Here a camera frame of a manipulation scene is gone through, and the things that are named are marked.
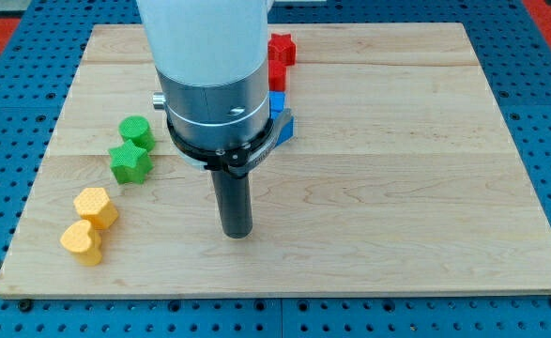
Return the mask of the black clamp ring mount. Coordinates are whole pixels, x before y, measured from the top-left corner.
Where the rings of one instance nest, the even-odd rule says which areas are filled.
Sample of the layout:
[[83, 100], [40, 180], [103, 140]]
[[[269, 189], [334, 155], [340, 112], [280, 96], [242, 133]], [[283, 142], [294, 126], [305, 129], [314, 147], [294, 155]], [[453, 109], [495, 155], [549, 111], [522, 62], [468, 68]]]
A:
[[179, 156], [187, 164], [199, 170], [224, 171], [233, 177], [243, 177], [251, 172], [276, 147], [277, 141], [271, 117], [254, 139], [228, 150], [206, 150], [186, 143], [176, 133], [170, 117], [167, 118], [167, 130]]

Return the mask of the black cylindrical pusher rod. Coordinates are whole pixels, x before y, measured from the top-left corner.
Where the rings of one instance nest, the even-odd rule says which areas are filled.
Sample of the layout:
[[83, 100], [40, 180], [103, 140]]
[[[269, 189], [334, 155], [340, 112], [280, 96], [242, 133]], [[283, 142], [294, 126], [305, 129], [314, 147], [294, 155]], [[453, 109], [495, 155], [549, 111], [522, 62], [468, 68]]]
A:
[[248, 176], [233, 177], [212, 171], [223, 233], [229, 238], [245, 238], [253, 230], [250, 181]]

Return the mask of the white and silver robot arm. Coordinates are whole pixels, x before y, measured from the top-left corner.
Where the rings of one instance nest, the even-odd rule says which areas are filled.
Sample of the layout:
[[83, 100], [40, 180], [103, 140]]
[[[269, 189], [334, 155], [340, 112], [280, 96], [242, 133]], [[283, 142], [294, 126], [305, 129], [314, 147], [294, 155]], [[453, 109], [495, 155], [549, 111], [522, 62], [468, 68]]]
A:
[[176, 149], [208, 170], [223, 233], [253, 230], [249, 173], [276, 146], [289, 110], [270, 113], [267, 0], [137, 0]]

